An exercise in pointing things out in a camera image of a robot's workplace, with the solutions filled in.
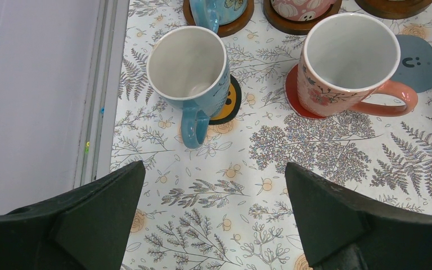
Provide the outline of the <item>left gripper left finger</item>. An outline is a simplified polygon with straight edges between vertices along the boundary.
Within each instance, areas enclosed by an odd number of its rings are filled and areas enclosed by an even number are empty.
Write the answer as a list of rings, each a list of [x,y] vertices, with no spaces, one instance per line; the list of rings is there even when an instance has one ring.
[[[0,215],[0,269],[119,269],[145,174],[134,161]]]

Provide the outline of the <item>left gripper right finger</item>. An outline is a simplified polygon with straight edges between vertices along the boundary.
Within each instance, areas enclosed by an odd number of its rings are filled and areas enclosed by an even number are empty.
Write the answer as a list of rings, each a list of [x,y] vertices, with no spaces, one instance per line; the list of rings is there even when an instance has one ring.
[[[432,269],[432,215],[384,204],[296,163],[286,185],[314,269]]]

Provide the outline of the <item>red apple coaster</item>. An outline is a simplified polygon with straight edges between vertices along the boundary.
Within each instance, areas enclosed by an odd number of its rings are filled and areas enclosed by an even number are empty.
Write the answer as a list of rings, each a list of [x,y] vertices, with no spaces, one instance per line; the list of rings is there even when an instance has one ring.
[[[289,105],[291,108],[301,117],[307,119],[320,120],[325,117],[316,115],[304,107],[302,107],[299,99],[298,99],[298,88],[297,88],[297,76],[298,76],[298,64],[296,64],[287,74],[285,79],[285,92]]]

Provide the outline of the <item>pink small mug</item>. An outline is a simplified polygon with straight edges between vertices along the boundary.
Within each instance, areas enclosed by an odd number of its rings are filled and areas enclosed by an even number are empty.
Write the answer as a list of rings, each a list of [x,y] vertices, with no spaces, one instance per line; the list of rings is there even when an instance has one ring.
[[[322,118],[345,110],[396,117],[418,103],[409,86],[391,80],[401,59],[395,34],[360,13],[329,16],[307,34],[300,54],[297,100]]]

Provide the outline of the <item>orange smiley coaster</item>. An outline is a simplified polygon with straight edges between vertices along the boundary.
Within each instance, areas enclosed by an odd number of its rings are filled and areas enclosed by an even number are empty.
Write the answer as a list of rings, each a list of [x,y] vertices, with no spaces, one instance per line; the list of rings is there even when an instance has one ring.
[[[226,103],[222,107],[220,113],[210,119],[209,125],[221,125],[230,122],[237,116],[241,106],[241,101],[241,87],[236,78],[231,75],[231,82],[228,89]]]

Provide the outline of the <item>grey blue coaster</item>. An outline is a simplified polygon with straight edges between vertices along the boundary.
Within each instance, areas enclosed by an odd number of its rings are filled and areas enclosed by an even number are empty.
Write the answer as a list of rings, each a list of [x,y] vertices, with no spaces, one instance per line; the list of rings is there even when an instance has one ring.
[[[391,80],[411,87],[416,93],[432,88],[432,46],[414,35],[396,36],[400,45],[400,62]]]

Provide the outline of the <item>blue floral mug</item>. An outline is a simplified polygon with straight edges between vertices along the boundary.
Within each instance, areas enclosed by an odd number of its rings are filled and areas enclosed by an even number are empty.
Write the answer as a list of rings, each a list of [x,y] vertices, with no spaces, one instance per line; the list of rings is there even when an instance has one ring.
[[[225,44],[213,31],[182,26],[153,46],[146,64],[149,84],[182,113],[181,136],[189,149],[200,147],[209,121],[226,104],[230,66]]]

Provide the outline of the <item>brown wooden coaster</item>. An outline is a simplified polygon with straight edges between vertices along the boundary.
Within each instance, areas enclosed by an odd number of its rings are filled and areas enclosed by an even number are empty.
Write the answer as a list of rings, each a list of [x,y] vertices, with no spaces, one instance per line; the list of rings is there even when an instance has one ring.
[[[284,19],[274,10],[270,4],[270,0],[263,1],[263,13],[267,21],[277,30],[292,35],[307,35],[311,28],[313,28],[318,22],[337,14],[340,10],[341,4],[342,0],[335,1],[335,3],[332,4],[323,15],[308,21],[291,21]]]
[[[355,0],[367,13],[382,19],[406,19],[426,10],[432,0]]]
[[[190,10],[189,0],[184,0],[183,4],[183,15],[186,19],[188,25],[196,26],[194,22],[193,15]],[[229,35],[235,34],[241,29],[243,29],[247,23],[250,21],[254,12],[254,2],[248,1],[248,6],[246,11],[242,14],[240,19],[237,19],[235,22],[230,23],[228,25],[221,26],[219,30],[216,32],[220,37],[227,37]]]

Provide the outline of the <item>pink large mug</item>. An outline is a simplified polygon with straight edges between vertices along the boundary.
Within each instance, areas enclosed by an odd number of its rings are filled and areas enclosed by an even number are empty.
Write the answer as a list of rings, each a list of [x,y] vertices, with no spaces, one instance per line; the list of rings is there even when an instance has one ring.
[[[323,15],[335,0],[271,0],[274,10],[291,21],[309,21]]]

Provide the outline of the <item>yellow inside blue mug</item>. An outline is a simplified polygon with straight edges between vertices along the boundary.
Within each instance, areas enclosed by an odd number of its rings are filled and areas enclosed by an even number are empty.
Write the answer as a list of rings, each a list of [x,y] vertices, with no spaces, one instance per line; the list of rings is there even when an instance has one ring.
[[[217,32],[221,26],[240,19],[248,7],[246,0],[190,0],[196,26]]]

